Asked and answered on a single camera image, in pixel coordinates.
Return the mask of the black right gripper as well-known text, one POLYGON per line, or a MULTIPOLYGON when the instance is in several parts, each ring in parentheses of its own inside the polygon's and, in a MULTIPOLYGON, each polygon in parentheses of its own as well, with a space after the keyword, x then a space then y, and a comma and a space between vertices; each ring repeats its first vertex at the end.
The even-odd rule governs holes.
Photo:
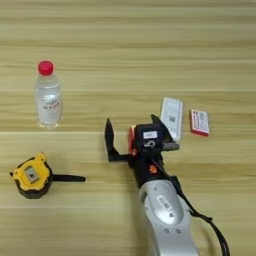
POLYGON ((120 154, 114 147, 114 130, 110 119, 106 120, 105 125, 105 144, 108 160, 110 162, 128 162, 133 170, 137 185, 141 188, 150 181, 166 180, 164 173, 163 151, 176 151, 179 145, 173 142, 169 130, 158 116, 152 114, 151 120, 160 126, 163 138, 167 143, 157 143, 156 141, 144 141, 136 143, 132 141, 129 145, 129 154, 120 154))

